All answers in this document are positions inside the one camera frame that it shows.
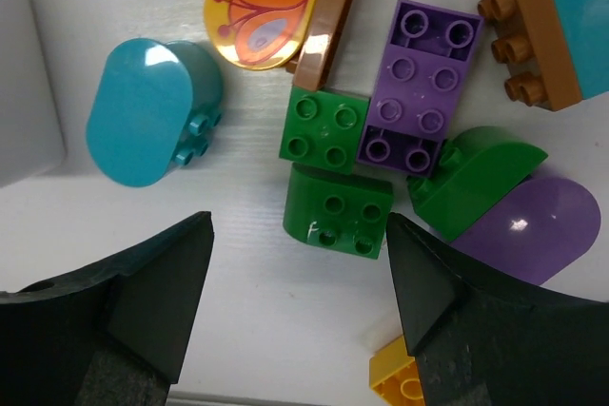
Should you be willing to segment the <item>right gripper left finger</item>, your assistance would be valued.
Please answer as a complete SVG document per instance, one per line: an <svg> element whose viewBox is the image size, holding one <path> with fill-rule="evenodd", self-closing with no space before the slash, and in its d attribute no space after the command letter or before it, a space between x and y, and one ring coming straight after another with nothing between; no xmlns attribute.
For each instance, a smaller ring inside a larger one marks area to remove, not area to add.
<svg viewBox="0 0 609 406"><path fill-rule="evenodd" d="M177 383L214 231L198 212L124 251L1 296L5 405L163 405Z"/></svg>

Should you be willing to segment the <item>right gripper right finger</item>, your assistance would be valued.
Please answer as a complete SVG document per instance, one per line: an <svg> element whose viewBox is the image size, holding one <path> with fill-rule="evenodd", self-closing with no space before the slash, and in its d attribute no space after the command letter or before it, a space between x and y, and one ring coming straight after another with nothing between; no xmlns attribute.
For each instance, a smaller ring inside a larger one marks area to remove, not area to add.
<svg viewBox="0 0 609 406"><path fill-rule="evenodd" d="M398 213L386 237L427 404L607 403L606 303L512 278Z"/></svg>

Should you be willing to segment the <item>lilac rounded lego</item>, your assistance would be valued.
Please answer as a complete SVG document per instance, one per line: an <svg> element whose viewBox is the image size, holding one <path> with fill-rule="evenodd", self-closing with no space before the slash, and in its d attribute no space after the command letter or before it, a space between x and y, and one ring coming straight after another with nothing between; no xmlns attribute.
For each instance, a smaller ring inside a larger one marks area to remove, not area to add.
<svg viewBox="0 0 609 406"><path fill-rule="evenodd" d="M509 276L542 285L596 241L601 211L583 185L531 176L450 245Z"/></svg>

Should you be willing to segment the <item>green rounded lego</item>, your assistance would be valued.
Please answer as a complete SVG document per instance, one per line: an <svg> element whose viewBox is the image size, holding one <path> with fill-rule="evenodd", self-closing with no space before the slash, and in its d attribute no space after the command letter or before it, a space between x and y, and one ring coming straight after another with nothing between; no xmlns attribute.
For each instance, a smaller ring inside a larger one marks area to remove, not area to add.
<svg viewBox="0 0 609 406"><path fill-rule="evenodd" d="M477 126L445 143L431 177L410 177L407 189L415 213L452 242L547 158L504 128Z"/></svg>

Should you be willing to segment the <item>green curved lego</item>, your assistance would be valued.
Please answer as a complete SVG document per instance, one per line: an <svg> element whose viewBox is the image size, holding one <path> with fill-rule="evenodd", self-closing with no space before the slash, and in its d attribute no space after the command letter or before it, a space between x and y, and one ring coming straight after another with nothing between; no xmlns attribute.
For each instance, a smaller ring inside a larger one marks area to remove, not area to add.
<svg viewBox="0 0 609 406"><path fill-rule="evenodd" d="M375 260L393 202L390 182L294 163L283 227L299 242Z"/></svg>

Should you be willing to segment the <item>green square lego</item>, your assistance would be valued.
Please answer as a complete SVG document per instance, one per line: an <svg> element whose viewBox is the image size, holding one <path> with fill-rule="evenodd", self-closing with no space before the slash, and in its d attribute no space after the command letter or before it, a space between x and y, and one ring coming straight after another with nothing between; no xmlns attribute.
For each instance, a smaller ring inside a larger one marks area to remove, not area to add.
<svg viewBox="0 0 609 406"><path fill-rule="evenodd" d="M294 86L289 95L279 157L350 175L370 100L336 91Z"/></svg>

